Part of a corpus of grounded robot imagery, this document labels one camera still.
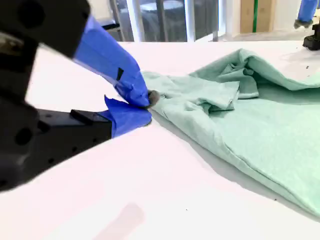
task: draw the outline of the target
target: crumpled fabric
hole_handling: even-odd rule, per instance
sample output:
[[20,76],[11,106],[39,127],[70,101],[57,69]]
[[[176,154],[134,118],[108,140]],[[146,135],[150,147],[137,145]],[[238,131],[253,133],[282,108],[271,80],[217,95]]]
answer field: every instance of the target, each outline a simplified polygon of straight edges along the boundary
[[240,49],[183,77],[143,76],[160,94],[153,110],[213,154],[320,216],[320,74],[290,79]]

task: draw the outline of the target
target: white tabletop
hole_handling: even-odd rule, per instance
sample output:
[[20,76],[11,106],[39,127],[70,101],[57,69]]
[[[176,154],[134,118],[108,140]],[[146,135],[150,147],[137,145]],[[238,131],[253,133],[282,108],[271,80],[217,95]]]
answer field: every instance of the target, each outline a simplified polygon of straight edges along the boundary
[[[320,68],[300,41],[124,43],[142,70],[184,75],[239,48],[288,76]],[[27,100],[38,108],[105,109],[103,78],[38,51]],[[153,113],[148,127],[65,161],[0,193],[1,240],[319,239],[319,219],[203,149]]]

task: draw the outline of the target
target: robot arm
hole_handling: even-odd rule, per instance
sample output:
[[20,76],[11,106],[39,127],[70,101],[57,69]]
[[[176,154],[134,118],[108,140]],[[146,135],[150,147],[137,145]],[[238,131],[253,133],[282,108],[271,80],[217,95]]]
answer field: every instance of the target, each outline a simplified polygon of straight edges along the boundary
[[[129,103],[70,113],[25,102],[39,43],[103,76]],[[90,16],[86,0],[0,1],[0,191],[150,123],[148,92],[136,61]]]
[[301,26],[308,28],[313,24],[313,18],[319,4],[319,0],[302,0],[298,18],[294,22],[294,28],[297,29]]

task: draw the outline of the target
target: fabric fold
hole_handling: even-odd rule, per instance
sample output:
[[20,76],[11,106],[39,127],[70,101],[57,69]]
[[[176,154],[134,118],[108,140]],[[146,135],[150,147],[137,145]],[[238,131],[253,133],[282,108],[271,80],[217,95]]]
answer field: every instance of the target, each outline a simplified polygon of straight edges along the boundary
[[143,73],[153,110],[194,141],[320,216],[320,78],[286,78],[240,49],[189,75]]

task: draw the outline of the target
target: blue tape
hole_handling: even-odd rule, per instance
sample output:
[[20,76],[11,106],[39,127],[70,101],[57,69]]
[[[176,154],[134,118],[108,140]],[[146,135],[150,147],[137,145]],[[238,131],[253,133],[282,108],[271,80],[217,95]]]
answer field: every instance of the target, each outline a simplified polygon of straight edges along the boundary
[[[137,107],[149,105],[148,89],[136,60],[90,16],[74,61],[110,82],[117,92]],[[117,80],[119,70],[123,73]]]
[[134,107],[123,101],[109,99],[106,96],[104,100],[108,110],[98,112],[98,114],[112,121],[112,138],[144,127],[152,120],[152,115],[148,110]]
[[318,0],[302,0],[298,14],[298,20],[306,23],[312,21],[317,6]]

